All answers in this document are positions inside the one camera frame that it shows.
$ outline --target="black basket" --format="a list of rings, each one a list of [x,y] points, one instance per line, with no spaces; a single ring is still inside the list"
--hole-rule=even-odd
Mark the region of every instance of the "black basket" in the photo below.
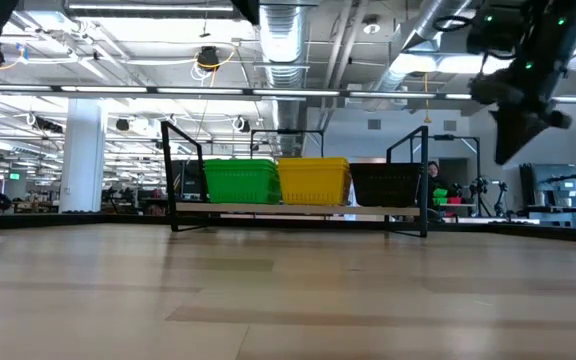
[[[350,172],[359,205],[416,205],[421,164],[350,164]]]

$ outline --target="wooden floor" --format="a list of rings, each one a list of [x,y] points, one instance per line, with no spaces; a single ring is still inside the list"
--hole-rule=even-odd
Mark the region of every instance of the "wooden floor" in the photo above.
[[[0,359],[576,359],[576,243],[0,231]]]

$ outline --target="wooden shelf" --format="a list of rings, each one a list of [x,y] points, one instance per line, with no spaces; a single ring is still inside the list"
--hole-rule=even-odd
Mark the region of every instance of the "wooden shelf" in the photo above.
[[[178,202],[177,211],[251,214],[299,215],[400,215],[419,216],[419,208],[362,207],[362,206],[313,206],[313,205],[257,205],[257,204],[208,204]]]

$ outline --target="yellow basket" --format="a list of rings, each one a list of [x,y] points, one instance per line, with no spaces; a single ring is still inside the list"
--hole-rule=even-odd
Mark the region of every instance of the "yellow basket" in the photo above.
[[[279,159],[284,202],[290,205],[345,205],[350,172],[345,158]]]

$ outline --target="silver duct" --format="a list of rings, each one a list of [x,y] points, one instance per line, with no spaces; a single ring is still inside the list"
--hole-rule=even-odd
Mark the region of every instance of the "silver duct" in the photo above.
[[[440,36],[437,30],[432,26],[435,19],[443,16],[459,14],[468,6],[468,4],[470,4],[470,1],[471,0],[424,0],[420,6],[417,23],[408,39],[402,42],[402,46],[398,49],[398,53],[401,53],[404,49],[409,49],[423,42],[434,40]],[[393,72],[391,69],[388,69],[381,75],[379,80],[373,84],[370,90],[394,92],[401,85],[407,75],[407,73]],[[379,99],[367,100],[364,102],[364,109],[375,111],[382,101],[383,100]]]
[[[299,6],[261,6],[260,38],[264,60],[276,63],[300,63],[304,61],[306,40],[306,8]],[[266,78],[271,88],[301,88],[305,69],[291,67],[267,67]],[[306,103],[304,101],[273,100],[273,124],[275,129],[305,129]],[[280,136],[279,149],[282,156],[300,156],[303,136]]]

